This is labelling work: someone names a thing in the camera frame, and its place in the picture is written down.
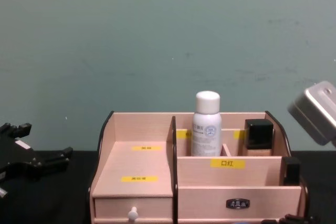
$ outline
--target green wall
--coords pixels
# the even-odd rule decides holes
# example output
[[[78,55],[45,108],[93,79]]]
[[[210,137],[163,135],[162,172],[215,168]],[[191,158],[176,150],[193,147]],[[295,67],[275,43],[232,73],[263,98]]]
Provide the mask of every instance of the green wall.
[[[115,111],[269,110],[293,150],[320,147],[287,112],[336,84],[336,0],[0,0],[0,123],[38,150],[96,148]]]

